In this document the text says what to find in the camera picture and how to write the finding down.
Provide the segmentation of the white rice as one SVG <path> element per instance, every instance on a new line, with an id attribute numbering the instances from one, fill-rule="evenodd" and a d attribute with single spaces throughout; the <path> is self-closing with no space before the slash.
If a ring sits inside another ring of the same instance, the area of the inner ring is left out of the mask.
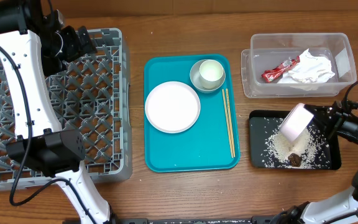
<path id="1" fill-rule="evenodd" d="M 289 142 L 280 132 L 282 118 L 257 117 L 255 125 L 261 129 L 261 159 L 264 167 L 287 169 L 330 169 L 329 143 L 314 123 L 310 123 L 294 141 Z M 300 167 L 292 167 L 288 156 L 302 158 Z"/>

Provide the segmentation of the white napkin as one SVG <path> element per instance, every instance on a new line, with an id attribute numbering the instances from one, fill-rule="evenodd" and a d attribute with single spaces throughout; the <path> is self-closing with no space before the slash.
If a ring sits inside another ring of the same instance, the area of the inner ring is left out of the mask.
<path id="1" fill-rule="evenodd" d="M 299 58 L 300 62 L 285 72 L 278 83 L 326 83 L 335 76 L 327 56 L 314 56 L 306 49 Z"/>

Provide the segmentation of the small white bowl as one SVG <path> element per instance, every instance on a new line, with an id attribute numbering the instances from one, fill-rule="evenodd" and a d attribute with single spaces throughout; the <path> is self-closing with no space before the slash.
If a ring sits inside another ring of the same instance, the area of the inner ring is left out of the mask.
<path id="1" fill-rule="evenodd" d="M 305 108 L 305 104 L 298 103 L 281 123 L 279 132 L 289 142 L 294 142 L 313 117 L 314 115 Z"/>

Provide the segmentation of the brown food scrap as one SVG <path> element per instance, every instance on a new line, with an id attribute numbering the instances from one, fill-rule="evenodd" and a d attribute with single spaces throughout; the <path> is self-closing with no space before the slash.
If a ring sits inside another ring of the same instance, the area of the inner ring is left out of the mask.
<path id="1" fill-rule="evenodd" d="M 290 161 L 290 165 L 292 167 L 300 167 L 302 163 L 302 158 L 298 154 L 292 153 L 288 156 L 288 160 Z"/>

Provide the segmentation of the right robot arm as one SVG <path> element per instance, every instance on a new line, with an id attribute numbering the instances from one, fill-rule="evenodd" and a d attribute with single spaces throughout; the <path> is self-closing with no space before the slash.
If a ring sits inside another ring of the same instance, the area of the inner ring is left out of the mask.
<path id="1" fill-rule="evenodd" d="M 310 121 L 316 121 L 324 137 L 337 135 L 358 145 L 358 118 L 351 115 L 358 103 L 335 102 L 332 106 L 297 104 L 283 120 L 279 131 L 294 141 Z M 279 213 L 271 223 L 355 223 L 358 222 L 358 171 L 351 186 L 319 202 L 305 202 Z"/>

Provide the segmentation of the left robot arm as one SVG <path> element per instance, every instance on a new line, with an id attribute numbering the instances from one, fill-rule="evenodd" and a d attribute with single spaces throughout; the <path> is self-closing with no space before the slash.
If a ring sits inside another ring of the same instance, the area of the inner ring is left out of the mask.
<path id="1" fill-rule="evenodd" d="M 0 1 L 0 59 L 16 136 L 6 146 L 8 156 L 58 184 L 82 223 L 114 223 L 110 204 L 86 170 L 81 133 L 63 130 L 45 82 L 68 62 L 95 51 L 87 29 L 66 26 L 58 10 L 45 15 L 40 1 Z"/>

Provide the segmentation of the red snack wrapper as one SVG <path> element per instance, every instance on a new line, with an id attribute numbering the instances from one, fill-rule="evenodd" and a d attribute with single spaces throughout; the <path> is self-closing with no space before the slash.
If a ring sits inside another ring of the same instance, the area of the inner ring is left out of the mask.
<path id="1" fill-rule="evenodd" d="M 280 76 L 282 76 L 285 72 L 293 69 L 299 62 L 300 62 L 299 56 L 297 56 L 295 59 L 288 58 L 274 69 L 264 71 L 264 73 L 261 74 L 261 77 L 267 83 L 271 83 L 276 79 L 278 79 Z"/>

